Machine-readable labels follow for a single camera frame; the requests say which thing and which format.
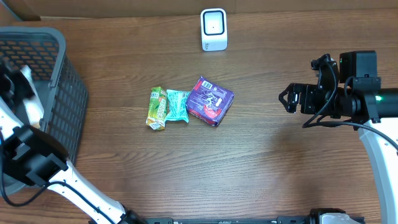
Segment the white tube with gold cap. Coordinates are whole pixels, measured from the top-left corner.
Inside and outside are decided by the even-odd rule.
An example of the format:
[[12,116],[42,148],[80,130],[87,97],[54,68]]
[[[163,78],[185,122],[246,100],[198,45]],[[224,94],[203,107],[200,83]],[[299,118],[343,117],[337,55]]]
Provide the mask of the white tube with gold cap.
[[42,106],[37,90],[34,86],[31,69],[27,65],[24,65],[21,72],[29,82],[30,88],[34,93],[33,96],[23,99],[27,117],[31,126],[40,129],[40,120],[44,117],[44,107]]

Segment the teal snack packet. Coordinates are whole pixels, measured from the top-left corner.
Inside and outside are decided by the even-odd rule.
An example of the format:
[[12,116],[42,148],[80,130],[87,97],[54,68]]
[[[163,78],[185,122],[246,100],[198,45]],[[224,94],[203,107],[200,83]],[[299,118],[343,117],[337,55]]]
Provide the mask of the teal snack packet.
[[180,90],[167,90],[167,100],[169,102],[169,112],[165,117],[166,121],[185,121],[189,122],[186,102],[190,92]]

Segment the green yellow snack packet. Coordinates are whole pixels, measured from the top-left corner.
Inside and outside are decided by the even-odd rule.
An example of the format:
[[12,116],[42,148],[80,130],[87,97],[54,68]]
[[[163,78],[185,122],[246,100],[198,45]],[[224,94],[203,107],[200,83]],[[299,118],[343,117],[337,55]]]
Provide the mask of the green yellow snack packet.
[[146,125],[153,130],[165,129],[165,117],[167,115],[167,92],[160,86],[153,87],[150,94],[149,109]]

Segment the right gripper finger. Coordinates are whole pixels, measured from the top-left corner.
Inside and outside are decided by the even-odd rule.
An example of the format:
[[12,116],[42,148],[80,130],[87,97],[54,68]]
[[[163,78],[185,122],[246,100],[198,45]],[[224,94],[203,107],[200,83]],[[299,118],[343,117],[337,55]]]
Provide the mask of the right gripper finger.
[[284,99],[284,95],[279,95],[279,101],[284,106],[286,112],[294,113],[295,112],[295,101],[288,98],[287,100]]
[[295,83],[289,84],[288,87],[279,94],[279,98],[283,98],[285,95],[293,93],[294,88],[295,88]]

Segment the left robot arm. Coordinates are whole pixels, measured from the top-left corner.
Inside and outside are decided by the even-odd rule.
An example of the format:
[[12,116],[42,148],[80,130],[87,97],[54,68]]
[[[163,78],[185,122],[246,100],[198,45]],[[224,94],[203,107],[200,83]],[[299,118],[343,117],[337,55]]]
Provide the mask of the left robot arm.
[[8,175],[39,191],[26,202],[12,202],[1,183],[1,196],[13,207],[33,202],[45,190],[56,192],[80,208],[92,223],[144,223],[136,213],[86,180],[74,167],[67,150],[51,135],[24,124],[11,107],[22,103],[31,121],[44,109],[32,83],[30,69],[12,69],[1,61],[1,176]]

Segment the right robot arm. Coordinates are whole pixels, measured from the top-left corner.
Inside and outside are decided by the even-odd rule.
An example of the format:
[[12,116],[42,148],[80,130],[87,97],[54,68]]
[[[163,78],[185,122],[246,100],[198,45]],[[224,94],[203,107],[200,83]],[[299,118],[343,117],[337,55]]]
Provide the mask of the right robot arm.
[[368,154],[383,223],[397,223],[397,89],[382,88],[373,50],[325,54],[311,61],[315,85],[291,83],[279,94],[289,113],[311,117],[303,128],[351,126]]

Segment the purple pad package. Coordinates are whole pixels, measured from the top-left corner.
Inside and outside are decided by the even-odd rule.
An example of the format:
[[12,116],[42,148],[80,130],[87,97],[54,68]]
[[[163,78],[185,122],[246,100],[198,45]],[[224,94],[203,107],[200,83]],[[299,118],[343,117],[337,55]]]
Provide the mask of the purple pad package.
[[218,126],[234,100],[234,92],[201,76],[190,92],[187,111],[211,126]]

